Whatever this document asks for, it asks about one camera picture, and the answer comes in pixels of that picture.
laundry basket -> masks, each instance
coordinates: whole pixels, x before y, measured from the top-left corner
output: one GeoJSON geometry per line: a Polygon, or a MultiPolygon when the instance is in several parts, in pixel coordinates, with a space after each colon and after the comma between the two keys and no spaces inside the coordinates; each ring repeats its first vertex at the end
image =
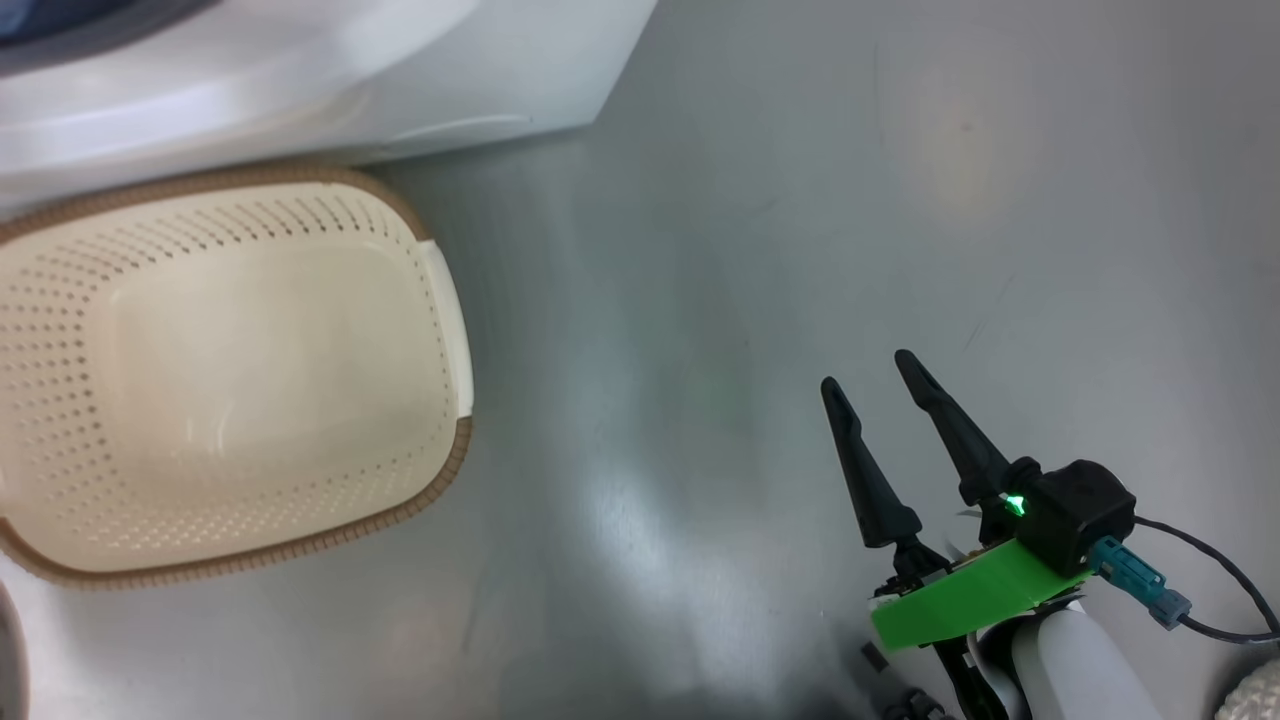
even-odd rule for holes
{"type": "Polygon", "coordinates": [[[410,518],[471,437],[444,258],[351,170],[255,168],[0,227],[0,547],[77,587],[253,568],[410,518]]]}

teal connector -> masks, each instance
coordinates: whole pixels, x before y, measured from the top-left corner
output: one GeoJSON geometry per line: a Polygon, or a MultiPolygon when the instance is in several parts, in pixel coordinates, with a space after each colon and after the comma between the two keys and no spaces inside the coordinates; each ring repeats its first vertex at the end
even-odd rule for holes
{"type": "Polygon", "coordinates": [[[1166,630],[1181,623],[1192,602],[1165,587],[1165,577],[1114,537],[1105,537],[1089,550],[1089,569],[1100,578],[1133,596],[1166,630]]]}

gray surface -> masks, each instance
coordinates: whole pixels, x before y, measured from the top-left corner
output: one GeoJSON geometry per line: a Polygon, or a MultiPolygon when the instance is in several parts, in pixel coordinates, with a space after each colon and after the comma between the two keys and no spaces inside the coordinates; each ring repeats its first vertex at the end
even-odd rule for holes
{"type": "MultiPolygon", "coordinates": [[[[901,346],[1009,454],[1108,465],[1280,598],[1277,10],[1198,5],[668,1],[591,129],[383,168],[467,316],[458,482],[210,582],[86,594],[4,562],[35,716],[852,702],[841,652],[890,557],[859,544],[818,380],[927,527],[960,506],[901,346]]],[[[1260,629],[1158,539],[1134,544],[1198,616],[1260,629]]],[[[1204,715],[1239,651],[1093,591],[1165,716],[1204,715]]],[[[941,694],[927,653],[900,661],[941,694]]]]}

white plastic appliance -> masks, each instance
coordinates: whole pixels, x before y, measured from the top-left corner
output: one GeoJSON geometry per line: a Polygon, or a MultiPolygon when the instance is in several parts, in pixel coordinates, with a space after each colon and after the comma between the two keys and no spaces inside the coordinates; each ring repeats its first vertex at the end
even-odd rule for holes
{"type": "Polygon", "coordinates": [[[588,124],[654,1],[223,0],[113,50],[0,64],[0,215],[259,159],[588,124]]]}

